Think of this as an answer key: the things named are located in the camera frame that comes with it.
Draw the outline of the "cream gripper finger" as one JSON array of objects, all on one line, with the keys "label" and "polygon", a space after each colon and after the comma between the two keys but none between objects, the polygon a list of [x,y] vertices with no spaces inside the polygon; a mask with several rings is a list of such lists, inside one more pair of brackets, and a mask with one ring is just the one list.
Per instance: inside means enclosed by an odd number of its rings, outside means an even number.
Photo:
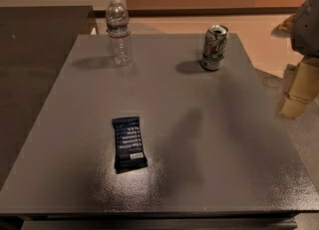
[{"label": "cream gripper finger", "polygon": [[278,113],[300,117],[319,95],[319,58],[305,56],[296,66],[288,64],[283,76]]},{"label": "cream gripper finger", "polygon": [[295,15],[290,15],[282,23],[277,25],[272,29],[271,35],[277,38],[290,38],[292,33],[292,28],[295,21]]}]

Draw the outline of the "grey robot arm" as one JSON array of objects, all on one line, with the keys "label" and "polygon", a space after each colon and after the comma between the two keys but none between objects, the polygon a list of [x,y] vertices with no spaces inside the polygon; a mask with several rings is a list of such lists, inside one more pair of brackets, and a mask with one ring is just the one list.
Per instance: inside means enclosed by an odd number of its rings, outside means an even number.
[{"label": "grey robot arm", "polygon": [[297,118],[319,95],[319,0],[305,0],[271,35],[288,38],[292,50],[303,56],[296,66],[286,66],[277,108],[280,115]]}]

